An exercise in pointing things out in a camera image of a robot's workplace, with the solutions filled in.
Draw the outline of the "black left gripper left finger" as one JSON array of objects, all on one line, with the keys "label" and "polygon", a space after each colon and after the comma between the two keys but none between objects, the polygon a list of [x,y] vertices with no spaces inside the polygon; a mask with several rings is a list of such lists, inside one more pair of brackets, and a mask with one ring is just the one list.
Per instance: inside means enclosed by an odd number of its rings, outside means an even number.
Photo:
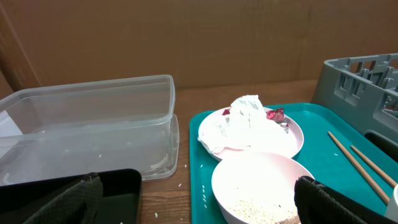
[{"label": "black left gripper left finger", "polygon": [[93,223],[103,184],[99,174],[90,173],[47,194],[27,206],[25,223]]}]

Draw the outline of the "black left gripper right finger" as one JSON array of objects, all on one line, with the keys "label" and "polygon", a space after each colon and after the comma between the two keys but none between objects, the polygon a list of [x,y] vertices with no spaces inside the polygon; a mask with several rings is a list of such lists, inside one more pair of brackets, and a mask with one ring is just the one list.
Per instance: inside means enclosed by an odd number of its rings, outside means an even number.
[{"label": "black left gripper right finger", "polygon": [[302,224],[397,224],[309,176],[296,180],[294,193]]}]

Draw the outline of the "pink bowl with rice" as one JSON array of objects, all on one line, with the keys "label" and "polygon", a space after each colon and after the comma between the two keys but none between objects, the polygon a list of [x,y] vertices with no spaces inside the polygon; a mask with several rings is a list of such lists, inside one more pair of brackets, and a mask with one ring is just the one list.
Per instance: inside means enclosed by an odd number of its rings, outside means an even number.
[{"label": "pink bowl with rice", "polygon": [[302,176],[312,174],[291,158],[243,152],[218,163],[211,187],[227,223],[300,223],[294,186]]}]

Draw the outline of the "pink round plate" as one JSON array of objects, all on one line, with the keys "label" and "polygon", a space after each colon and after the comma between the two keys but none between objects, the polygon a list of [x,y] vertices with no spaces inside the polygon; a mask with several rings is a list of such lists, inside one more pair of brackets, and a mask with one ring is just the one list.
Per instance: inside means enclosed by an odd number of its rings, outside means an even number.
[{"label": "pink round plate", "polygon": [[293,158],[304,144],[304,135],[300,126],[290,117],[287,117],[289,122],[287,132],[278,130],[271,133],[262,129],[259,133],[250,134],[240,131],[235,137],[227,138],[216,125],[225,118],[224,111],[223,108],[210,113],[198,128],[198,140],[217,161],[244,151],[264,151]]}]

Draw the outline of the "red foil wrapper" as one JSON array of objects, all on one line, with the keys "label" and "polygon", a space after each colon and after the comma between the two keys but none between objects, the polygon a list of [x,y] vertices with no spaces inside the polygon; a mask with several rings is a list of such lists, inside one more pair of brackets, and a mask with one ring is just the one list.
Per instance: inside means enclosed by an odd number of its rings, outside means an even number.
[{"label": "red foil wrapper", "polygon": [[224,110],[218,120],[217,128],[225,136],[241,134],[281,134],[289,132],[290,121],[284,109],[265,111],[258,105],[233,105]]}]

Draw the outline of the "white napkin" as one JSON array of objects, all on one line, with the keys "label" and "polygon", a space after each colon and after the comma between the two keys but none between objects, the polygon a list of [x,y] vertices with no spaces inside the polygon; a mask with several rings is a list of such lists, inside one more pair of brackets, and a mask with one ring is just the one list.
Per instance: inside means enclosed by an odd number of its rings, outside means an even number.
[{"label": "white napkin", "polygon": [[212,154],[230,148],[285,155],[295,149],[293,140],[280,124],[267,118],[257,95],[241,96],[220,115],[211,117],[198,133],[198,140]]}]

